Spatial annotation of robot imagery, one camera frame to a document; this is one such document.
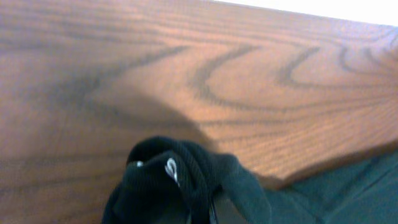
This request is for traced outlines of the black polo shirt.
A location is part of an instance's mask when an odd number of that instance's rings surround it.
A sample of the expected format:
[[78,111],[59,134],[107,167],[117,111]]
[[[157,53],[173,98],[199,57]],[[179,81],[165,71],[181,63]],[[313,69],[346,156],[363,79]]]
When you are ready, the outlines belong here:
[[262,187],[231,154],[166,137],[136,144],[103,223],[396,223],[397,153]]

